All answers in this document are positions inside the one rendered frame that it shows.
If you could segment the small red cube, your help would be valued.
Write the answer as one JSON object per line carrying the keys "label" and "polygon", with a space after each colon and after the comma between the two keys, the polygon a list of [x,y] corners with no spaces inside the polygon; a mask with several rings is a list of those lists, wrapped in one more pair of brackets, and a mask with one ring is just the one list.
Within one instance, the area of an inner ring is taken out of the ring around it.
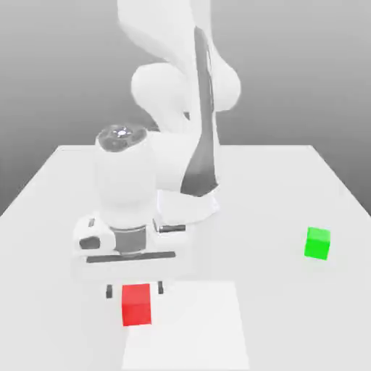
{"label": "small red cube", "polygon": [[124,327],[151,324],[150,284],[122,287],[122,324]]}

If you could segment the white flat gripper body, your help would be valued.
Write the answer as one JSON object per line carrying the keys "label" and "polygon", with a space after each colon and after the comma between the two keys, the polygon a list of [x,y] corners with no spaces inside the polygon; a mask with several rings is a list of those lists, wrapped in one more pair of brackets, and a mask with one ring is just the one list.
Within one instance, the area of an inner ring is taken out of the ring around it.
{"label": "white flat gripper body", "polygon": [[183,258],[174,251],[74,258],[74,278],[92,282],[152,282],[183,274]]}

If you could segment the small green cube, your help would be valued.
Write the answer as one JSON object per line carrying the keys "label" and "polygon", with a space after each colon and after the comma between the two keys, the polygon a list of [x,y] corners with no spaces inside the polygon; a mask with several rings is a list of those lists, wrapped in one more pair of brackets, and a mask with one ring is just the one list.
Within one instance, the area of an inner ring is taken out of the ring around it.
{"label": "small green cube", "polygon": [[330,231],[327,229],[308,227],[304,256],[327,260],[330,248]]}

